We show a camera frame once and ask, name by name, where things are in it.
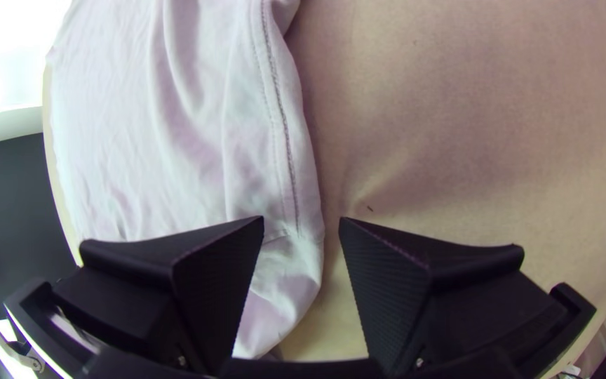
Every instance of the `dark gray surface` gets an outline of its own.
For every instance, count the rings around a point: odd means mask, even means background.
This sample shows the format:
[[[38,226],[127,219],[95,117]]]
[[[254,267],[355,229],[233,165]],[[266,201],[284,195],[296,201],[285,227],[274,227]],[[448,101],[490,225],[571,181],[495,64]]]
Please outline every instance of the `dark gray surface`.
[[[42,134],[0,142],[2,302],[32,277],[55,283],[75,268],[55,210]]]

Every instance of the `white fabric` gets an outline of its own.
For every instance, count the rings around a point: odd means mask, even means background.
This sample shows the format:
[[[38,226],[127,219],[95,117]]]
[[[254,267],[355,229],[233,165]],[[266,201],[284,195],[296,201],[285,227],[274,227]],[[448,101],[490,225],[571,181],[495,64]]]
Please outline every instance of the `white fabric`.
[[[75,1],[47,57],[58,176],[79,238],[265,217],[237,357],[276,345],[321,281],[316,170],[282,37],[297,7]]]

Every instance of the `seam stitching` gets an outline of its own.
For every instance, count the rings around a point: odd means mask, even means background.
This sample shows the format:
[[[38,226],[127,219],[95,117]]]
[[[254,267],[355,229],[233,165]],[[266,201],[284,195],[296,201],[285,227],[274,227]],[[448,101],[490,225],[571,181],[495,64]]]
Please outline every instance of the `seam stitching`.
[[[298,221],[298,218],[299,218],[298,196],[296,193],[296,175],[294,174],[294,170],[293,170],[294,164],[293,164],[293,158],[292,158],[292,152],[291,152],[289,124],[287,122],[287,116],[284,113],[284,107],[282,106],[282,97],[280,94],[280,86],[279,86],[279,82],[278,82],[277,71],[275,69],[275,58],[273,56],[271,43],[270,43],[270,37],[268,34],[268,28],[266,26],[266,13],[265,13],[264,0],[261,0],[261,27],[262,27],[262,31],[263,31],[263,34],[266,39],[266,51],[268,53],[268,61],[270,64],[271,79],[273,80],[273,84],[275,86],[275,96],[277,98],[277,106],[279,108],[280,115],[282,116],[282,125],[284,127],[284,137],[285,137],[285,144],[286,144],[286,148],[287,148],[287,163],[288,163],[288,168],[289,168],[289,179],[291,180],[291,192],[292,192],[293,201],[294,201],[294,221],[296,224],[296,232],[300,233],[299,221]]]

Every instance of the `stitched seam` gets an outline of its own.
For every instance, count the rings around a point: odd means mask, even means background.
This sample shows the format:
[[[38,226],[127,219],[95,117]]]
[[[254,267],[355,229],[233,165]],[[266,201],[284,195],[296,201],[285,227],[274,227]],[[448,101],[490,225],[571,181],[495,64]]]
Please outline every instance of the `stitched seam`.
[[[277,106],[280,111],[280,115],[282,116],[282,125],[284,127],[284,137],[287,148],[287,163],[289,167],[289,179],[291,180],[291,192],[294,200],[294,221],[296,223],[296,231],[300,233],[299,223],[298,223],[298,196],[296,194],[296,175],[293,170],[293,159],[291,153],[291,141],[289,138],[289,124],[287,122],[287,116],[284,114],[284,107],[282,106],[282,97],[280,95],[280,86],[277,77],[277,71],[275,70],[275,61],[272,52],[272,47],[270,44],[270,36],[268,34],[268,28],[266,27],[266,13],[264,7],[264,0],[261,0],[261,27],[263,29],[263,34],[266,39],[266,51],[268,53],[268,61],[270,63],[270,73],[271,79],[273,80],[273,84],[275,86],[275,96],[277,98]]]
[[[275,150],[275,121],[273,120],[273,114],[271,112],[271,108],[268,105],[268,97],[266,96],[266,87],[265,87],[265,83],[264,83],[264,79],[263,79],[263,69],[261,67],[261,60],[259,59],[258,53],[256,51],[256,38],[254,37],[254,29],[253,29],[253,23],[252,23],[252,17],[251,17],[251,12],[250,12],[250,26],[252,27],[251,31],[251,40],[252,40],[252,52],[254,53],[254,59],[256,60],[256,65],[258,66],[259,69],[259,76],[260,76],[260,83],[261,83],[261,96],[263,97],[263,102],[266,105],[266,110],[268,111],[268,118],[270,119],[270,135],[271,135],[271,151],[273,154],[273,164],[275,166],[276,169],[276,174],[275,174],[275,178],[277,179],[277,185],[278,188],[280,189],[280,205],[282,205],[282,216],[284,218],[286,218],[287,216],[287,212],[286,212],[286,206],[284,204],[284,196],[282,194],[282,181],[280,179],[280,169],[279,169],[279,163],[277,160],[277,151]]]

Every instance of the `textured black surface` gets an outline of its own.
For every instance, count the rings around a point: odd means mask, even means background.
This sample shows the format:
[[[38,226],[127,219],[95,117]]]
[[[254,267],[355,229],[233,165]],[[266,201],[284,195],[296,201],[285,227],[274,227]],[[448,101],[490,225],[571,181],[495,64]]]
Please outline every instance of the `textured black surface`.
[[[148,241],[85,241],[86,267],[173,293],[209,373],[233,351],[263,240],[263,217]]]
[[[339,235],[368,354],[388,374],[403,372],[415,362],[402,353],[427,301],[426,268],[348,219]]]
[[[369,355],[391,375],[412,368],[432,336],[432,319],[447,311],[432,309],[434,295],[467,291],[517,271],[523,261],[516,245],[463,246],[349,218],[340,220],[339,235]],[[437,359],[459,356],[452,342],[443,347]]]

